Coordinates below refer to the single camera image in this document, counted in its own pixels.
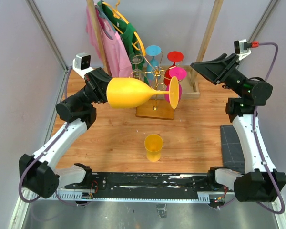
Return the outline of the magenta plastic goblet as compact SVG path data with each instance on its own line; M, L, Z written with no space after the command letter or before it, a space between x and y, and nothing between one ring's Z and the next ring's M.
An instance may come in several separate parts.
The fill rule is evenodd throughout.
M176 76L178 79L178 82L180 83L183 79L186 78L187 72L184 68L178 67L178 66L171 68L171 69L168 69L165 72L165 76L164 76L164 80L163 80L164 84L166 85L167 91L169 90L169 83L170 83L171 78L173 76ZM183 92L182 87L179 84L179 101L181 100L182 92ZM168 95L164 95L164 98L167 102L170 102Z

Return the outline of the clear wine glass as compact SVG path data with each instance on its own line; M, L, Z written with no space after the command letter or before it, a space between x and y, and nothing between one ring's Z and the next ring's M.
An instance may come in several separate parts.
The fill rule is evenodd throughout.
M141 54L132 53L129 56L130 63L134 65L134 69L132 71L133 78L143 81L143 72L139 69L139 64L143 61L143 56Z

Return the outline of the red plastic cup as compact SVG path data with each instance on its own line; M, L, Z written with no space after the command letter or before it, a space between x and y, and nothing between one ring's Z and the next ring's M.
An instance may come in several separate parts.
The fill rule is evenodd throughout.
M183 53L180 51L171 51L167 54L167 59L171 61L173 64L165 71L163 83L168 86L170 83L171 76L169 75L169 71L172 67L176 66L176 63L182 62L184 59Z

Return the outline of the blue plastic goblet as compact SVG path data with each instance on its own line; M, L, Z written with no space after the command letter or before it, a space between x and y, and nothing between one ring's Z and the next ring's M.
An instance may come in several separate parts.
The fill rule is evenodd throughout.
M156 56L162 53L162 49L157 45L150 45L146 48L146 54L151 57L151 60L146 66L146 77L149 81L153 81L155 78L155 69L159 66L159 61L156 60Z

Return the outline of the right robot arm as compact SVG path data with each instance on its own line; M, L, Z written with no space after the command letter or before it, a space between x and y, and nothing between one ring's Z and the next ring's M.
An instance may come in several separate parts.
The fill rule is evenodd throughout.
M286 175L278 172L271 161L260 133L257 107L264 106L273 87L260 77L247 78L238 69L237 54L222 54L191 67L214 85L223 84L238 97L229 98L225 112L229 116L245 159L245 173L225 167L211 167L206 179L212 191L226 186L240 202L273 202L286 184Z

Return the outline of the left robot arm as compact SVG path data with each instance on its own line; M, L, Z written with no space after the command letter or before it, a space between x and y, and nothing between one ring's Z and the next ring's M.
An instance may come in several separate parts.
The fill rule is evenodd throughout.
M69 168L57 169L57 164L70 146L95 122L97 110L94 103L106 103L106 89L112 79L102 68L91 67L78 70L85 86L77 93L56 105L59 118L64 121L56 134L32 155L24 154L19 159L20 181L18 192L21 200L29 202L22 188L40 198L51 197L57 189L77 184L86 189L92 185L92 170L81 163Z

